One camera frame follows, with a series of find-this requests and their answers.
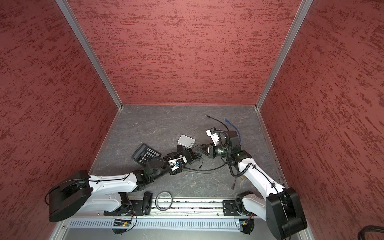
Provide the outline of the black calculator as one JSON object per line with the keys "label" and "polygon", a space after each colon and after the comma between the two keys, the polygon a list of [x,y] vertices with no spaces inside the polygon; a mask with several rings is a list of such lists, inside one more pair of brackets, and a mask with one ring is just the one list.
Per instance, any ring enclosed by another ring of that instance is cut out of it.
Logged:
{"label": "black calculator", "polygon": [[141,144],[131,156],[132,160],[141,166],[145,166],[148,161],[159,157],[161,157],[161,153],[146,144]]}

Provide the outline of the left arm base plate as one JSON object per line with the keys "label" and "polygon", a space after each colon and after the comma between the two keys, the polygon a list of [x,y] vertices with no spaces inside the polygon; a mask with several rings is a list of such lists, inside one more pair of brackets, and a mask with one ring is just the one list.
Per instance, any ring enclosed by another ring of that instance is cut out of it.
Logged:
{"label": "left arm base plate", "polygon": [[121,204],[112,212],[104,211],[104,216],[142,216],[143,200],[132,200],[128,204]]}

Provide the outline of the black network switch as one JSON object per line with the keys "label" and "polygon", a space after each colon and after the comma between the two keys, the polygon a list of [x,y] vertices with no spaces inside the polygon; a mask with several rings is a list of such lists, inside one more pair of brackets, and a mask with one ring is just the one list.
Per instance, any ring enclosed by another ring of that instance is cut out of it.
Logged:
{"label": "black network switch", "polygon": [[185,157],[188,164],[192,164],[196,159],[196,155],[191,148],[187,148],[183,145],[177,145],[177,157]]}

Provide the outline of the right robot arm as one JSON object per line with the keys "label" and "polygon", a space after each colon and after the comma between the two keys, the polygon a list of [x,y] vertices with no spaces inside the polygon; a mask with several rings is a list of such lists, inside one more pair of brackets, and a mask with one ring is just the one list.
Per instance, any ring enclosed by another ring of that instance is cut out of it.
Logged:
{"label": "right robot arm", "polygon": [[212,139],[204,154],[209,158],[224,157],[234,178],[246,177],[260,193],[238,196],[239,211],[263,219],[277,240],[284,240],[305,230],[307,219],[299,194],[285,188],[261,169],[252,156],[242,149],[237,131],[212,128],[206,131]]}

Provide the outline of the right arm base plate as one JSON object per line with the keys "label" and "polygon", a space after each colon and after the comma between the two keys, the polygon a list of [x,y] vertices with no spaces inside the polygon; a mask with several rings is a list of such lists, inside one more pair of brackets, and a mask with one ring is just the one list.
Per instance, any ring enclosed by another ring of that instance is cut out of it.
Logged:
{"label": "right arm base plate", "polygon": [[251,212],[247,211],[241,200],[223,200],[223,213],[226,217],[250,217]]}

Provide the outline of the aluminium front rail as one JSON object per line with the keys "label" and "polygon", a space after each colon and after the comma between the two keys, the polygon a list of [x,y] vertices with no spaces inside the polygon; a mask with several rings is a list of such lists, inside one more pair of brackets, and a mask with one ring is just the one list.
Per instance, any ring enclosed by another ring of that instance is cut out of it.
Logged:
{"label": "aluminium front rail", "polygon": [[[296,194],[290,197],[288,194],[281,193],[280,195],[270,195],[266,199],[261,199],[254,194],[244,193],[243,195],[238,195],[236,199],[242,201],[247,211],[262,219],[279,220],[287,217],[290,220],[305,218],[300,198]],[[112,212],[121,204],[128,204],[130,201],[132,200],[126,196],[122,196],[121,201],[115,199],[114,196],[87,201],[79,208],[70,206],[65,211],[65,219],[76,215],[92,213],[104,215],[104,211]],[[192,212],[195,214],[199,212],[210,214],[213,211],[223,211],[222,201],[214,199],[153,199],[152,209],[156,208],[158,212],[174,212],[175,214],[191,214]]]}

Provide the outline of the black power adapter with cable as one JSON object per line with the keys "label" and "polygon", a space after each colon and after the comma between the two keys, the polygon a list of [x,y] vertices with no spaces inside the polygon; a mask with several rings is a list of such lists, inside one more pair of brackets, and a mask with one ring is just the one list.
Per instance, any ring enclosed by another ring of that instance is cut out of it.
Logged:
{"label": "black power adapter with cable", "polygon": [[203,146],[203,145],[209,145],[209,144],[196,144],[196,146],[192,147],[192,150],[195,154],[195,157],[196,157],[196,160],[198,163],[201,163],[201,165],[199,166],[199,170],[202,168],[203,166],[203,163],[204,163],[204,158],[203,158],[203,155],[201,152],[198,151],[198,148]]}

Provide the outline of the white small network switch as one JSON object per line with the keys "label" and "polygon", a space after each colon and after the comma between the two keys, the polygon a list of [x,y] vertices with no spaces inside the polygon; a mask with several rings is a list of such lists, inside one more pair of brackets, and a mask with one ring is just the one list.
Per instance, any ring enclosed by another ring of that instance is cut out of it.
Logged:
{"label": "white small network switch", "polygon": [[186,148],[191,148],[194,145],[195,141],[196,140],[191,137],[188,137],[186,135],[181,135],[180,138],[178,139],[178,144]]}

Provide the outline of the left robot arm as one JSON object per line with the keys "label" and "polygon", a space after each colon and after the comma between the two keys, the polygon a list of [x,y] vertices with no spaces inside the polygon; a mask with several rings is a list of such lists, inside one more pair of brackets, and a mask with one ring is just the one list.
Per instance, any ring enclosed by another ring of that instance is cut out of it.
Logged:
{"label": "left robot arm", "polygon": [[161,153],[142,144],[132,155],[141,169],[119,176],[95,176],[79,171],[49,190],[49,221],[60,222],[80,212],[103,212],[121,216],[128,212],[128,194],[144,190],[162,176],[176,175],[196,159],[192,149],[182,145],[176,152],[162,157]]}

